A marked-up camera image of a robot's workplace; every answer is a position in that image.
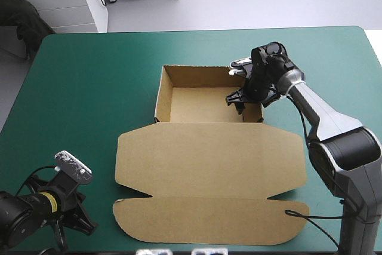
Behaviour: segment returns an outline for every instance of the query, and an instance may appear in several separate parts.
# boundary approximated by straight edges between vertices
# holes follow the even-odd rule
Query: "white cabinet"
[[[101,0],[27,0],[57,33],[107,32],[108,13]]]

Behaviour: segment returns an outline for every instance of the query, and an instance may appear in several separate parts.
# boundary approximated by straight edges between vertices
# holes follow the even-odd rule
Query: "box lid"
[[[153,196],[265,199],[305,184],[303,141],[259,123],[157,123],[119,137],[115,180]]]
[[[232,198],[134,198],[114,203],[120,227],[135,239],[162,243],[275,245],[294,238],[308,214],[300,202]]]

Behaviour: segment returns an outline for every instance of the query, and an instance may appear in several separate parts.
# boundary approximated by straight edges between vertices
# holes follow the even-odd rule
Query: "cardboard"
[[[261,106],[238,115],[225,97],[243,85],[227,67],[164,66],[156,124],[119,137],[116,181],[153,198],[123,199],[120,227],[142,241],[273,245],[298,234],[300,202],[271,196],[305,184],[302,139],[260,123]]]
[[[300,202],[230,198],[137,198],[117,201],[114,215],[130,236],[148,242],[275,245],[294,238],[307,214]]]
[[[228,67],[164,66],[155,108],[158,122],[262,122],[261,105],[238,115],[226,96],[244,83]]]
[[[259,123],[157,123],[122,134],[115,180],[152,196],[266,199],[306,182],[303,141]]]

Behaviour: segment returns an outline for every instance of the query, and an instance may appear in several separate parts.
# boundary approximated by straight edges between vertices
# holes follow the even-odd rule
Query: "person's leg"
[[[52,28],[38,15],[36,8],[25,0],[0,0],[0,26],[17,26],[17,36],[27,48],[37,51]]]

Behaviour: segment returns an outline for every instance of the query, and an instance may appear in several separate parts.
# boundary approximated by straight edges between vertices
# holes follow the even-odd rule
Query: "green table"
[[[195,248],[140,242],[118,227],[112,213],[114,201],[139,194],[114,181],[117,138],[153,123],[162,65],[227,66],[270,41],[285,44],[294,63],[306,73],[307,83],[329,104],[359,118],[382,138],[382,69],[358,27],[53,35],[44,41],[2,130],[1,189],[16,192],[33,169],[52,164],[53,155],[66,149],[93,170],[94,181],[81,191],[87,195],[85,206],[91,218],[99,223],[90,237],[68,231],[71,250]],[[269,106],[265,119],[267,124],[302,134],[299,115],[286,100]],[[304,187],[278,198],[306,202],[312,214],[341,214],[339,199],[329,193],[308,159],[307,173]],[[321,221],[338,239],[340,220]],[[49,228],[17,249],[47,246],[55,246]],[[335,247],[307,224],[285,244],[229,249],[332,251]],[[376,250],[382,250],[381,236]]]

